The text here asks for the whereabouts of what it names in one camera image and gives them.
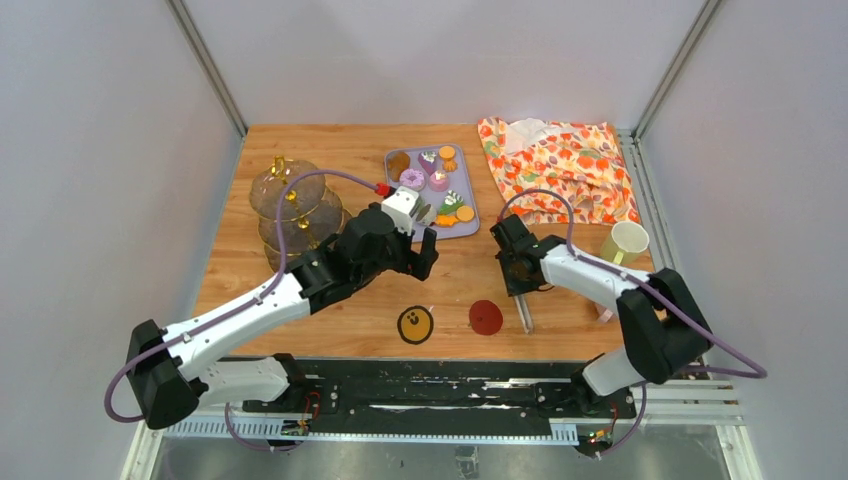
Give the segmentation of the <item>metal serving tongs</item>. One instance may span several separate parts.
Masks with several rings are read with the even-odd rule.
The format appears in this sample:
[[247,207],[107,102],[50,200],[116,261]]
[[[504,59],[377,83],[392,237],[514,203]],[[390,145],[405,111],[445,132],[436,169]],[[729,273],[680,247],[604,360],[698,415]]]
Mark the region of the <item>metal serving tongs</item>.
[[513,297],[514,302],[516,304],[516,308],[518,310],[518,315],[522,324],[522,328],[524,333],[530,335],[534,332],[534,322],[530,313],[529,306],[527,304],[526,298],[524,295],[516,295]]

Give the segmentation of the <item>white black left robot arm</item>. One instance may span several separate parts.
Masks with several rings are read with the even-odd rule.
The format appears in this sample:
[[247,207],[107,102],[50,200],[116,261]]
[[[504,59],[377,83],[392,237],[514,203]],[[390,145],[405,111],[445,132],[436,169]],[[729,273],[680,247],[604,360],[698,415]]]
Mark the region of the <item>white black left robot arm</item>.
[[298,411],[306,386],[279,357],[231,363],[225,355],[350,298],[386,271],[426,280],[438,258],[435,218],[430,205],[395,193],[229,303],[165,328],[152,320],[138,324],[126,364],[107,392],[127,379],[140,409],[134,419],[153,430],[175,425],[200,407],[243,400]]

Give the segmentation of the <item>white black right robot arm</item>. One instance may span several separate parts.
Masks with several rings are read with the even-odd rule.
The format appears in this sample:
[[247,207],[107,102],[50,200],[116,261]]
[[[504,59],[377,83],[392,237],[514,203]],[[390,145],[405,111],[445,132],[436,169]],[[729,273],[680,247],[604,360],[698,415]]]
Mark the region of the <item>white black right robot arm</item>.
[[590,255],[563,237],[539,239],[516,215],[501,219],[490,232],[510,296],[561,287],[610,310],[619,321],[623,346],[584,365],[571,381],[572,404],[580,414],[599,415],[624,387],[666,382],[712,347],[710,328],[675,270],[634,270]]

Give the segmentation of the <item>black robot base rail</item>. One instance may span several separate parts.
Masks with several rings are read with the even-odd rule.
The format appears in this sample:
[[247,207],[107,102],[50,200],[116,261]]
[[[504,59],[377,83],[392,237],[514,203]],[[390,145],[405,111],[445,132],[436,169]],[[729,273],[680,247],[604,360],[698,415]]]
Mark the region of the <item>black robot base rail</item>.
[[274,444],[309,440],[480,442],[574,446],[592,455],[637,416],[620,388],[599,397],[576,385],[575,362],[398,359],[285,359],[295,369],[275,400],[238,412],[286,422]]

